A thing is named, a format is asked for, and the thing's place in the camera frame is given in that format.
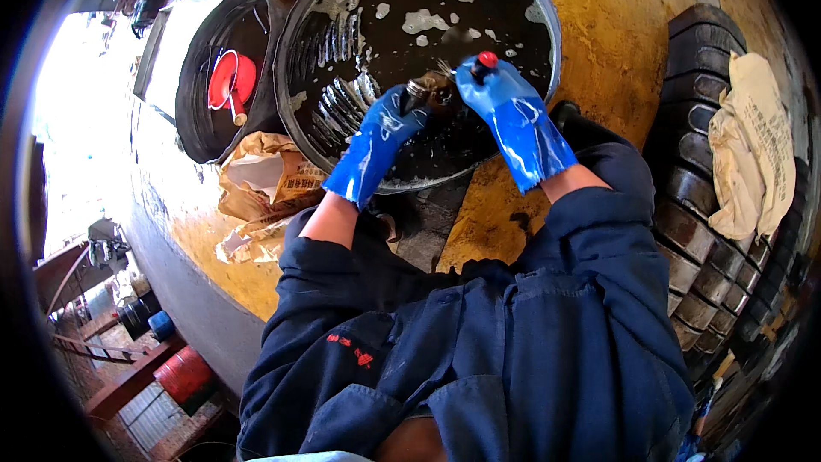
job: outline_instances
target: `concrete floor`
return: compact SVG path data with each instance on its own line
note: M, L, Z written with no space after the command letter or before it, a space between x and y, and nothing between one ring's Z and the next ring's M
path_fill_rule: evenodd
M750 50L770 60L796 128L806 122L804 85L814 90L815 80L795 34L770 0L553 2L563 41L554 101L576 101L590 118L638 147L659 103L667 22L696 2L720 5L734 18ZM217 211L216 168L196 165L181 153L174 129L146 107L132 111L131 136L133 208L123 221L129 240L182 334L239 392L258 353L262 324L276 310L279 268L219 262L214 246L238 221ZM796 147L798 155L801 150L806 148ZM446 237L437 269L458 269L472 258L515 259L549 207L540 192L521 197L503 160L490 160L473 174L449 234L443 234L447 225L435 226L435 234ZM408 253L416 257L412 247Z

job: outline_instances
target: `yellow floor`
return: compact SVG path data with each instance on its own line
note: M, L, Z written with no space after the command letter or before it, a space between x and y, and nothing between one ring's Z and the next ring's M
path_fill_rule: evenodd
M641 147L659 104L667 22L700 1L720 4L734 18L750 49L773 64L788 109L806 110L795 94L798 86L800 95L800 79L791 78L801 59L787 50L795 38L783 30L769 0L553 0L563 53L554 101L579 103L590 118ZM215 168L196 165L179 152L173 128L158 115L144 111L139 118L141 151L132 173L137 202L154 211L169 237L239 306L267 320L278 301L277 264L236 265L216 259L214 246L238 222L216 210ZM541 193L519 195L501 158L490 160L474 174L438 269L458 269L472 258L512 261L526 240L517 213L530 218L527 230L533 234L548 210Z

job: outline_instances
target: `blue rubber glove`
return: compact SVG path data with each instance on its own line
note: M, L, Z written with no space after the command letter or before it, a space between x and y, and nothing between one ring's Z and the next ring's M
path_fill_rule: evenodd
M423 109L400 115L399 99L404 91L404 84L394 86L368 108L351 146L322 184L326 191L353 201L359 210L368 205L387 169L393 166L399 147L428 120Z
M499 60L479 85L470 73L474 61L469 57L457 68L459 94L490 126L520 193L578 164L539 93L516 67Z

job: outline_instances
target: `red bowl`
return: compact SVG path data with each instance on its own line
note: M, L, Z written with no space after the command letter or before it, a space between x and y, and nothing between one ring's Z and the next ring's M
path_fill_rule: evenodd
M256 65L236 50L228 50L220 56L217 67L211 74L208 86L208 107L211 109L228 109L231 104L228 98L234 92L240 101L245 103L251 98L256 84Z

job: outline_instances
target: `torn paper bag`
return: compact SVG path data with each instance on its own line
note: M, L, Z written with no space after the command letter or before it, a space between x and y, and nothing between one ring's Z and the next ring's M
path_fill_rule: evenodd
M713 184L718 212L709 225L743 240L754 231L770 235L795 191L790 123L767 60L758 54L730 57L732 90L710 120Z
M218 210L245 221L216 247L222 262L275 262L290 217L322 199L327 176L282 134L245 136L219 169Z

